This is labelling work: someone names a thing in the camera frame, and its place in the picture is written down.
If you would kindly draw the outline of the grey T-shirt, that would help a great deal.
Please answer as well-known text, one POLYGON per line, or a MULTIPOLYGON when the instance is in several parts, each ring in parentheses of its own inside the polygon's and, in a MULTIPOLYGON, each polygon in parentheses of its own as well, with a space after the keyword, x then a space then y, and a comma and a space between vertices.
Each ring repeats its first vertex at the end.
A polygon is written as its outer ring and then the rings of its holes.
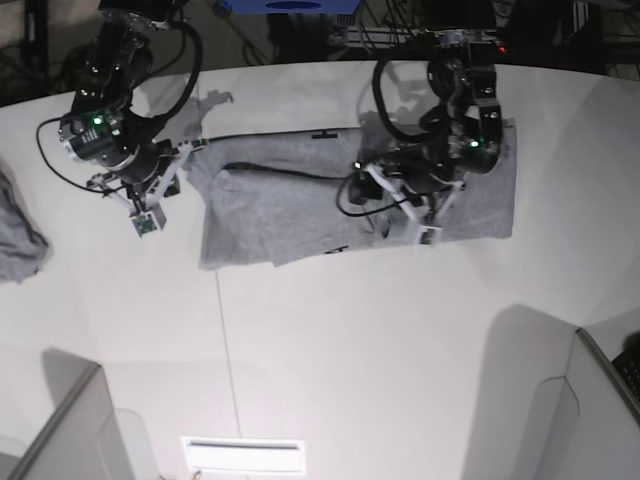
POLYGON ((377 123, 215 139, 187 161, 205 204, 205 270, 512 235, 517 134, 475 173, 377 123))

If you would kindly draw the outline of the white power strip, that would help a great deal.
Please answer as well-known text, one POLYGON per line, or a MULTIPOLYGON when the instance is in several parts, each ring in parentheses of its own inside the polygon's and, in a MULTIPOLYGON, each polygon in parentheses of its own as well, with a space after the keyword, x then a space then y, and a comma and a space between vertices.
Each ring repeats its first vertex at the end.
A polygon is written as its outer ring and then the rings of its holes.
POLYGON ((506 47, 495 29, 426 27, 335 27, 327 44, 337 49, 360 49, 369 54, 392 53, 426 56, 437 49, 454 48, 463 43, 489 44, 504 54, 506 47))

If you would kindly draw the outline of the grey cloth at left edge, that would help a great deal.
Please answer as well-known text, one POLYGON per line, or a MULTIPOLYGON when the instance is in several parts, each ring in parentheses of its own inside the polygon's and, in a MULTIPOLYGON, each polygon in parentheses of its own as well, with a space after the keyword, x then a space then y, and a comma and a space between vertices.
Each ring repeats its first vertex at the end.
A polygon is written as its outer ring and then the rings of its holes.
POLYGON ((20 284, 38 275, 51 254, 52 246, 30 215, 15 173, 1 159, 1 284, 20 284))

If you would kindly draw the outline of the blue box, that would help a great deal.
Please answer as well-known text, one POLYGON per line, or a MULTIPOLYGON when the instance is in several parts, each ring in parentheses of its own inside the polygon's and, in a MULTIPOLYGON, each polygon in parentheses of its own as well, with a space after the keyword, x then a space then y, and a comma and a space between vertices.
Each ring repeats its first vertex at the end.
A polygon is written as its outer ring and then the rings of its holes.
POLYGON ((225 6, 239 14, 352 14, 359 0, 229 0, 225 6))

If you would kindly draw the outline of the grey left partition panel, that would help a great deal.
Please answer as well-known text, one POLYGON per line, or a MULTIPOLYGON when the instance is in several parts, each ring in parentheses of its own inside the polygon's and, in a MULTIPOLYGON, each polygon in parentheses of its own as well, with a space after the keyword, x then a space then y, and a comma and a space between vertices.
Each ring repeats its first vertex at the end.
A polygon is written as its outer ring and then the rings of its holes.
POLYGON ((55 408, 10 479, 133 479, 106 376, 91 362, 55 408))

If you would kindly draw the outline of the grey partition panel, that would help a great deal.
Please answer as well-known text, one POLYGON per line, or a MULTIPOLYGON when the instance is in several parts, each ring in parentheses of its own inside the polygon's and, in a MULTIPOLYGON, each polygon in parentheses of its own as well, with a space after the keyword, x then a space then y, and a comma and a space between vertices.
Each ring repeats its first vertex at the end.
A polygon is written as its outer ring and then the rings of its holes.
POLYGON ((55 408, 10 479, 133 479, 106 376, 91 362, 55 408))
POLYGON ((584 329, 575 334, 565 372, 535 391, 514 476, 639 477, 639 402, 584 329))

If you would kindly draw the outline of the black keyboard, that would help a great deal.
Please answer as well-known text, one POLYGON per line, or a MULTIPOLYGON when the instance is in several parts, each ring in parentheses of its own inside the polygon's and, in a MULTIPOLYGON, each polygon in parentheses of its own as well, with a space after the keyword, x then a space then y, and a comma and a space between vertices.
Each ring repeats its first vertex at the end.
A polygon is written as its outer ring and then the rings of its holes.
POLYGON ((629 349, 613 360, 613 365, 634 397, 640 399, 639 350, 629 349))

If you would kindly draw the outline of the grey right partition panel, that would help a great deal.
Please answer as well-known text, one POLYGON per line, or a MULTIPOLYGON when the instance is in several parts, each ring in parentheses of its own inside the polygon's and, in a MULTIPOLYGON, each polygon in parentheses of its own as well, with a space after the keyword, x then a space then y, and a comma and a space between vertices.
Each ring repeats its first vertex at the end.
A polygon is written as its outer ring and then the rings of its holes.
POLYGON ((584 329, 575 334, 565 372, 535 391, 514 476, 639 477, 639 402, 584 329))

